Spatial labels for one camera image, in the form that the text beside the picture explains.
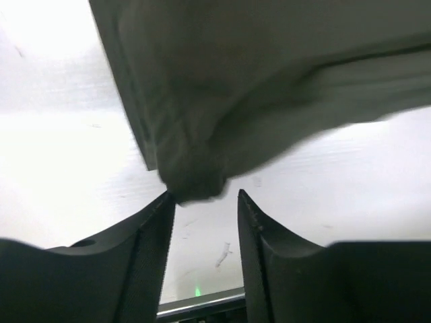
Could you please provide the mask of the aluminium table edge rail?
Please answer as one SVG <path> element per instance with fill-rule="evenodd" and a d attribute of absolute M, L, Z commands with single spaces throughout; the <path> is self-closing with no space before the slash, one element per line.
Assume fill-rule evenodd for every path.
<path fill-rule="evenodd" d="M 163 303 L 156 322 L 182 322 L 245 308 L 244 288 L 239 287 L 208 295 Z"/>

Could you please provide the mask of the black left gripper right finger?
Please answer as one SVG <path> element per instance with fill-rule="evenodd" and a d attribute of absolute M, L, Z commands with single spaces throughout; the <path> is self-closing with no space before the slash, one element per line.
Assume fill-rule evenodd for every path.
<path fill-rule="evenodd" d="M 238 193 L 249 322 L 429 322 L 428 241 L 310 242 Z"/>

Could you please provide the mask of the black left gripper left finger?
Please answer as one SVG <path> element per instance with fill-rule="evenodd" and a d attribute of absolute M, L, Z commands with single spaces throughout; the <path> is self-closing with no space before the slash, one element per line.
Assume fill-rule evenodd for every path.
<path fill-rule="evenodd" d="M 161 194 L 69 247 L 1 240 L 1 321 L 155 322 L 175 206 Z"/>

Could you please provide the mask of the dark olive green shorts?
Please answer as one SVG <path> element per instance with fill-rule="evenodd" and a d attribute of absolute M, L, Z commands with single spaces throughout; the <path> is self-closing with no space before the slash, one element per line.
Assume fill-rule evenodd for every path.
<path fill-rule="evenodd" d="M 430 2 L 91 1 L 136 142 L 179 204 L 346 124 L 430 104 Z"/>

